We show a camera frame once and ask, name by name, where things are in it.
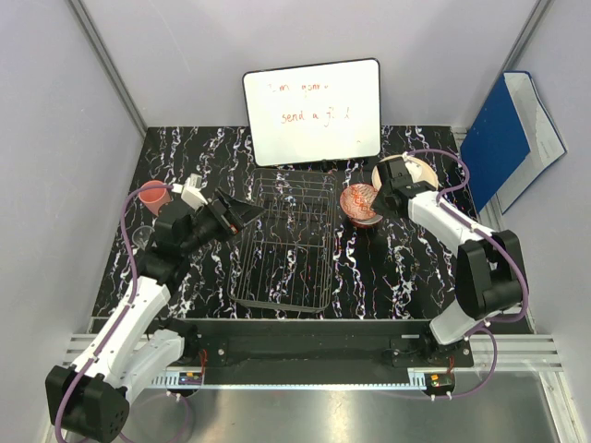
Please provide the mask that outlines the cream pink plate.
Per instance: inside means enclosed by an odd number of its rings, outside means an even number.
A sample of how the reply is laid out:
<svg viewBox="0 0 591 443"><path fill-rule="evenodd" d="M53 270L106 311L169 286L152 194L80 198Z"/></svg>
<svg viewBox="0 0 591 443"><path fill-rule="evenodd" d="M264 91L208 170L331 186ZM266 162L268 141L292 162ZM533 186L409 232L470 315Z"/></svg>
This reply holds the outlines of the cream pink plate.
<svg viewBox="0 0 591 443"><path fill-rule="evenodd" d="M404 164L415 183L425 181L435 189L439 188L438 176L426 162L412 156L407 156L404 158ZM376 190L380 190L381 180L377 166L372 170L371 184Z"/></svg>

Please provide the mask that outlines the blue white patterned bowl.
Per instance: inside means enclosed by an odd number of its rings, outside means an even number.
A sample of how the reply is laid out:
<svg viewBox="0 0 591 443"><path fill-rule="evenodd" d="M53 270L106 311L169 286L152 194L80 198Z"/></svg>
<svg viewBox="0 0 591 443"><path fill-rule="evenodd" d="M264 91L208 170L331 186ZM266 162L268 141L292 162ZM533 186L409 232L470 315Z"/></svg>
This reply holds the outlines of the blue white patterned bowl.
<svg viewBox="0 0 591 443"><path fill-rule="evenodd" d="M367 220L381 216L372 209L372 203L377 195L378 191L373 185L350 185L340 195L341 209L349 220Z"/></svg>

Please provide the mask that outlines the red floral bowl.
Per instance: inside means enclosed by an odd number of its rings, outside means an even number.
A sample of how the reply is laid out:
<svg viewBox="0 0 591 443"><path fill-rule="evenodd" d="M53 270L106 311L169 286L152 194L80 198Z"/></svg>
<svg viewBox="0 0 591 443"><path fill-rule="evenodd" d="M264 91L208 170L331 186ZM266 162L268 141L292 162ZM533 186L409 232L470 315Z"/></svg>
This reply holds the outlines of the red floral bowl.
<svg viewBox="0 0 591 443"><path fill-rule="evenodd" d="M350 222L358 228L368 229L376 227L382 220L381 216L376 216L367 220L351 219Z"/></svg>

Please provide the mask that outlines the pink plastic cup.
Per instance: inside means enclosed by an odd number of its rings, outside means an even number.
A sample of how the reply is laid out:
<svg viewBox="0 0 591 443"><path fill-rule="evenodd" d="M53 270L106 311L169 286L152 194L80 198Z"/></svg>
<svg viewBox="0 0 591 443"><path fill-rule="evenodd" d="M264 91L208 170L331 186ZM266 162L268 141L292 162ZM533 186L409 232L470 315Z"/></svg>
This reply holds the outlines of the pink plastic cup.
<svg viewBox="0 0 591 443"><path fill-rule="evenodd" d="M139 200L154 216L158 216L161 208L172 201L168 185L158 180L149 181L141 187Z"/></svg>

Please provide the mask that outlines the clear drinking glass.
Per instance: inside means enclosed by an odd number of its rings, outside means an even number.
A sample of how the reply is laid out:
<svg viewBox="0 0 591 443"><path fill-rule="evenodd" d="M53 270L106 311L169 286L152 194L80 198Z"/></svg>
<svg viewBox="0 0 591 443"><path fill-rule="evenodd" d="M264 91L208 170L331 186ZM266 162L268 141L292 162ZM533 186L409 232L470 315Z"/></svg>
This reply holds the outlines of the clear drinking glass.
<svg viewBox="0 0 591 443"><path fill-rule="evenodd" d="M149 225L142 225L132 234L132 243L135 247L145 249L153 233L153 228Z"/></svg>

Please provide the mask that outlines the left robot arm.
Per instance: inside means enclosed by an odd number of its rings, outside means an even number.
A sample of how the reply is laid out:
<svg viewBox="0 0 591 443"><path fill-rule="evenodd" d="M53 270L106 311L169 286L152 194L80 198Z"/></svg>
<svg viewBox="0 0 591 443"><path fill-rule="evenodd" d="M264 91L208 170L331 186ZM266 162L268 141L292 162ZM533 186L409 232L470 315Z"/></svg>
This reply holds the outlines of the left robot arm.
<svg viewBox="0 0 591 443"><path fill-rule="evenodd" d="M139 341L177 292L191 257L205 245L226 242L264 212L221 189L205 198L184 185L179 198L171 186L145 185L131 197L163 192L146 246L129 250L132 280L126 294L91 344L67 367L54 366L45 379L50 421L57 441L64 432L96 442L114 441L139 394L172 363L199 358L198 330L169 319L146 344Z"/></svg>

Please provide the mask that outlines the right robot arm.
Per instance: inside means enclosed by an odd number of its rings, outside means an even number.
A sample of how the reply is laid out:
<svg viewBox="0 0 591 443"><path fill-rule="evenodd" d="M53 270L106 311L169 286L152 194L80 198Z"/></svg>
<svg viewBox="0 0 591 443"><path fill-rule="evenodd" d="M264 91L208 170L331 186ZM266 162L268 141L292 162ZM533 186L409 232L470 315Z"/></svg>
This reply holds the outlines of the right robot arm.
<svg viewBox="0 0 591 443"><path fill-rule="evenodd" d="M372 209L385 218L420 225L456 259L454 300L430 320L416 347L425 363L436 366L488 321L520 320L529 292L517 235L495 232L465 216L424 178L429 171L406 154L378 162L373 171L378 194Z"/></svg>

